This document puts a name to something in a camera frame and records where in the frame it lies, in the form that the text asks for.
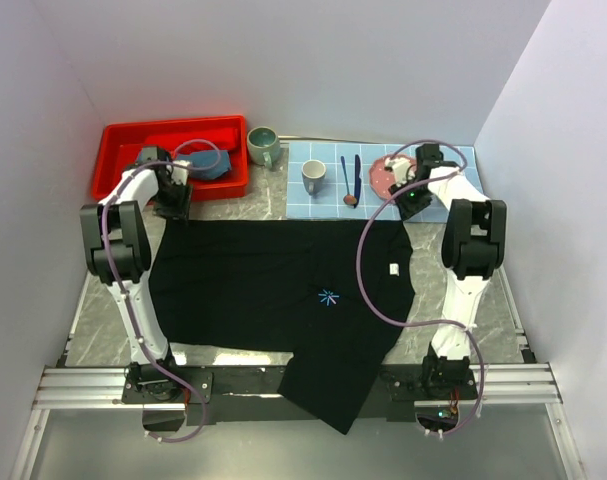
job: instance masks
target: blue cloth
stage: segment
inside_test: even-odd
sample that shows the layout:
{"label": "blue cloth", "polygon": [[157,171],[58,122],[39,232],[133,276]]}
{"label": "blue cloth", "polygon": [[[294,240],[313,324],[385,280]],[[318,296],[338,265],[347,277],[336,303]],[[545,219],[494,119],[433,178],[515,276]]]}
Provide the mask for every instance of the blue cloth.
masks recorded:
{"label": "blue cloth", "polygon": [[[216,162],[216,152],[214,150],[203,150],[201,152],[194,152],[189,155],[177,155],[177,160],[187,160],[194,167],[208,167]],[[230,164],[230,154],[227,150],[221,150],[221,161],[214,168],[208,168],[199,172],[190,172],[190,178],[196,178],[198,180],[215,180],[221,175],[226,174],[232,170]]]}

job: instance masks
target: mug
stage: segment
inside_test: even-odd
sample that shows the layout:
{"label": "mug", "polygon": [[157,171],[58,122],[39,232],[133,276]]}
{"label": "mug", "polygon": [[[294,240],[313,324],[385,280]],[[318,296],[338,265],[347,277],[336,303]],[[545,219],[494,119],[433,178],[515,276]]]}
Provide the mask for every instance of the mug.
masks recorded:
{"label": "mug", "polygon": [[318,160],[308,160],[301,168],[303,175],[303,185],[305,191],[310,195],[316,195],[323,185],[323,179],[326,172],[325,164]]}
{"label": "mug", "polygon": [[271,128],[257,127],[247,134],[247,150],[254,163],[271,169],[281,154],[281,142]]}

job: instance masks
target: wall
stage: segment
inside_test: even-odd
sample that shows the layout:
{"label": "wall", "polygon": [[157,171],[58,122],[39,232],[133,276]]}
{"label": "wall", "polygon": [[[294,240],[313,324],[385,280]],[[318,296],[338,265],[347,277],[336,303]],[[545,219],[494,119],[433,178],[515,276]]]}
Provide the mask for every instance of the wall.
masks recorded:
{"label": "wall", "polygon": [[107,123],[471,144],[547,0],[34,0]]}
{"label": "wall", "polygon": [[0,479],[84,278],[78,209],[102,123],[32,4],[0,2]]}
{"label": "wall", "polygon": [[476,147],[528,338],[607,479],[607,1],[551,3]]}

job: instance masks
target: black cloth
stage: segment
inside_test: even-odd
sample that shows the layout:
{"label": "black cloth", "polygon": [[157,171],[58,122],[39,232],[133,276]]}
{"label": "black cloth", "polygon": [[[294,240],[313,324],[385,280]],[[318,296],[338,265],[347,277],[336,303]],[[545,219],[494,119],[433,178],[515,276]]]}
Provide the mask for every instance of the black cloth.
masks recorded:
{"label": "black cloth", "polygon": [[[355,273],[365,221],[168,222],[150,277],[171,342],[293,352],[279,393],[347,433],[401,329],[367,307]],[[400,222],[377,221],[363,251],[366,290],[407,318],[412,249]],[[398,264],[399,275],[390,274]],[[339,297],[323,301],[324,290]]]}

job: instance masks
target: grid pattern mat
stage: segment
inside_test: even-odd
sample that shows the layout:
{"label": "grid pattern mat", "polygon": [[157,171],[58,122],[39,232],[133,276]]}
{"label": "grid pattern mat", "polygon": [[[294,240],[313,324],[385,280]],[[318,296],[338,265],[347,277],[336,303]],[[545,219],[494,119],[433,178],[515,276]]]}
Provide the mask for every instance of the grid pattern mat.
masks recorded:
{"label": "grid pattern mat", "polygon": [[[325,142],[290,142],[287,179],[288,218],[370,218],[383,204],[370,187],[369,170],[375,160],[383,155],[393,153],[401,145],[359,144],[359,143],[325,143]],[[468,161],[464,174],[479,191],[483,192],[481,179],[476,169],[476,156],[473,147],[458,147]],[[403,150],[402,153],[414,157],[415,147]],[[442,148],[446,160],[460,163],[458,155],[447,148]],[[354,193],[354,155],[361,157],[361,199],[356,208],[343,203],[345,178],[341,167],[341,155],[345,157],[347,176],[350,182],[350,193]],[[310,159],[320,160],[327,167],[323,188],[314,197],[307,194],[303,187],[301,168]],[[431,205],[414,215],[409,221],[416,223],[445,223],[447,210],[434,198]],[[399,220],[396,206],[388,205],[377,217],[377,220]]]}

